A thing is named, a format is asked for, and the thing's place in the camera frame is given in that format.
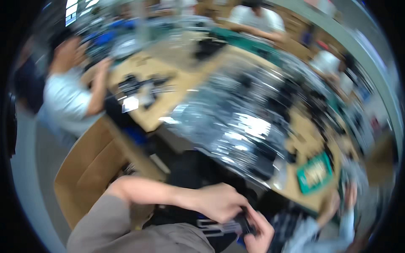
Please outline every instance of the desk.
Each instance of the desk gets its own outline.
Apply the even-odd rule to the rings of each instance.
[[[163,62],[162,60],[152,57],[147,51],[142,51],[132,57],[128,58],[110,74],[109,88],[117,91],[117,84],[123,81],[126,74],[133,73],[141,80],[146,79],[149,75],[155,73],[167,73],[175,71],[176,77],[170,80],[167,85],[175,85],[176,91],[171,93],[163,93],[156,100],[156,102],[145,110],[140,107],[134,111],[129,112],[130,116],[147,132],[156,130],[161,124],[160,117],[172,111],[186,96],[188,89],[198,87],[214,70],[226,64],[226,58],[229,55],[242,55],[245,59],[254,60],[257,64],[267,66],[276,71],[280,69],[267,60],[247,52],[243,49],[228,45],[217,56],[212,57],[209,61],[193,68],[192,70],[181,69],[174,64]],[[295,147],[298,150],[298,157],[296,164],[288,164],[287,166],[287,181],[282,190],[276,189],[271,186],[271,182],[267,185],[275,192],[291,199],[294,202],[302,205],[305,208],[318,212],[321,202],[324,197],[329,195],[331,191],[336,189],[340,177],[340,158],[341,152],[335,140],[330,140],[329,148],[334,156],[334,177],[333,180],[324,188],[310,195],[303,195],[298,185],[296,169],[299,165],[307,161],[307,157],[311,157],[317,152],[321,151],[323,147],[323,140],[318,130],[312,122],[303,115],[297,108],[292,108],[290,111],[291,128],[300,134],[305,141],[298,140],[297,137],[292,136],[286,142],[286,149],[289,150]],[[350,140],[343,137],[342,142],[349,142]]]

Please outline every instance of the gray sleeve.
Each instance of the gray sleeve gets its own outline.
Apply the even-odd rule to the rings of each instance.
[[[102,195],[72,231],[66,251],[93,252],[129,232],[130,211],[127,204],[118,197]]]

